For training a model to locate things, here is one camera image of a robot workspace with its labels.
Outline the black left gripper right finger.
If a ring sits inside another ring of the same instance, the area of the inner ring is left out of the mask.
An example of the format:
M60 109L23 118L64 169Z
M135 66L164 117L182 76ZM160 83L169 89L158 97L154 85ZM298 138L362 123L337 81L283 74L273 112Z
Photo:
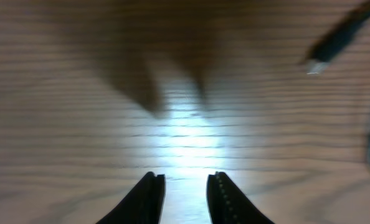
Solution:
M206 197L212 224L274 224L225 172L208 176Z

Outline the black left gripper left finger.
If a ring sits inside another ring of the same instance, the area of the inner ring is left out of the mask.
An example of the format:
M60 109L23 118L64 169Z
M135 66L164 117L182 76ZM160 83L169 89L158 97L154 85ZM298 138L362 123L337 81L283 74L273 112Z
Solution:
M165 192L165 175L147 172L97 224L159 224Z

